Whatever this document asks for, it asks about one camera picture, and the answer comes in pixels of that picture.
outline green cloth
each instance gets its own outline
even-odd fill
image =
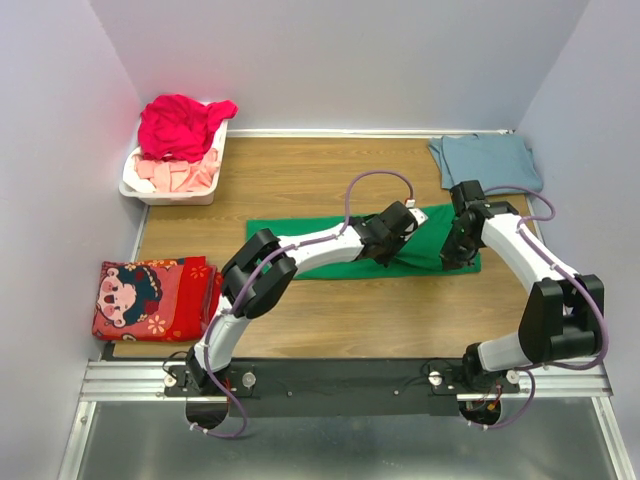
[[[451,230],[453,207],[435,205],[421,209],[429,220],[400,250],[395,258],[384,268],[371,259],[357,262],[336,263],[309,270],[296,279],[347,279],[347,278],[376,278],[376,277],[407,277],[411,275],[457,275],[460,273],[479,272],[481,269],[480,255],[475,258],[475,265],[460,270],[442,270],[440,249]],[[316,217],[316,218],[282,218],[277,220],[249,220],[247,221],[247,239],[263,228],[270,229],[276,236],[304,235],[310,232],[326,230],[341,223],[344,217]]]

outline wooden surface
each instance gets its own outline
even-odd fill
[[[340,215],[351,179],[380,168],[407,175],[418,206],[449,202],[425,140],[229,138],[214,203],[153,207],[139,258],[206,255],[222,267],[243,245],[248,219]],[[406,197],[399,179],[368,177],[354,189],[352,213]],[[528,213],[522,195],[509,201]],[[471,343],[515,331],[526,302],[503,261],[491,250],[482,254],[479,274],[293,281],[251,323],[235,356],[460,356]],[[118,342],[114,355],[164,357],[179,349],[184,344]]]

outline metal floor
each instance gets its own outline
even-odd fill
[[[616,474],[592,400],[540,398],[518,422],[497,431],[423,415],[262,418],[231,441],[191,432],[183,402],[99,403],[79,478],[555,480]]]

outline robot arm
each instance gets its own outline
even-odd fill
[[[200,386],[207,381],[205,355],[213,372],[229,365],[251,320],[270,311],[296,275],[366,258],[386,266],[426,221],[421,210],[395,202],[381,214],[350,217],[346,227],[341,223],[295,237],[276,237],[268,229],[257,232],[222,269],[216,321],[187,356],[193,379]],[[270,256],[268,266],[251,282],[256,267]]]
[[[456,185],[451,197],[456,218],[440,253],[443,267],[461,268],[473,262],[480,248],[490,247],[529,292],[517,332],[467,348],[462,359],[465,383],[473,390],[486,385],[492,375],[504,375],[515,367],[599,352],[602,332],[594,313],[539,252],[572,275],[600,311],[604,303],[602,282],[562,263],[521,225],[522,217],[515,208],[508,202],[489,202],[477,181]],[[395,202],[379,215],[351,217],[346,227],[339,224],[297,237],[276,237],[269,230],[257,232],[222,270],[224,283],[216,321],[187,356],[191,377],[202,386],[207,382],[207,363],[213,372],[227,367],[250,321],[270,311],[296,275],[364,258],[388,265],[426,221],[419,209]],[[268,267],[252,280],[254,270],[266,258],[270,258]]]
[[[467,376],[599,352],[602,332],[594,313],[552,266],[561,267],[585,287],[600,311],[604,303],[602,282],[595,275],[580,275],[565,265],[531,233],[508,202],[490,203],[479,182],[456,185],[451,197],[456,219],[440,253],[443,266],[461,268],[473,261],[478,249],[489,247],[529,292],[517,332],[468,347],[463,358]]]

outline blue towel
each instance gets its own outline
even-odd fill
[[[429,141],[429,150],[442,173],[442,188],[478,180],[484,190],[518,185],[539,192],[542,180],[533,167],[533,154],[519,135],[478,134]],[[521,193],[499,190],[497,193]]]

